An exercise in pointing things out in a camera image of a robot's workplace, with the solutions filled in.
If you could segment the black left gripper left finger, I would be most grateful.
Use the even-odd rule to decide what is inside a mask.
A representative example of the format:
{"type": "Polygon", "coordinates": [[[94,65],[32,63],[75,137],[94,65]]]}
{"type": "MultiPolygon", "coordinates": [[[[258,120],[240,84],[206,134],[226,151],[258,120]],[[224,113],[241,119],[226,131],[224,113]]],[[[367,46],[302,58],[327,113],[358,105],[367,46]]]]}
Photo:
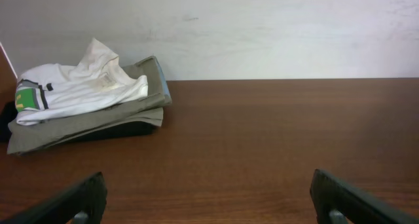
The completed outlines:
{"type": "Polygon", "coordinates": [[[96,172],[61,193],[2,220],[2,224],[100,224],[107,204],[107,187],[96,172]]]}

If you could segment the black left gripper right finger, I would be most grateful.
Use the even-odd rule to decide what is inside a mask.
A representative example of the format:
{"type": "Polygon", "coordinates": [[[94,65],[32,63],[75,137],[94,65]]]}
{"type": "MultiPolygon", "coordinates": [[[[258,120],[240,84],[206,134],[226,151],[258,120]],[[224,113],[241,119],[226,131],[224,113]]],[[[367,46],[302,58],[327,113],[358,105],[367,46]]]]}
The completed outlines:
{"type": "Polygon", "coordinates": [[[325,170],[316,169],[310,196],[319,224],[418,224],[418,219],[369,195],[325,170]]]}

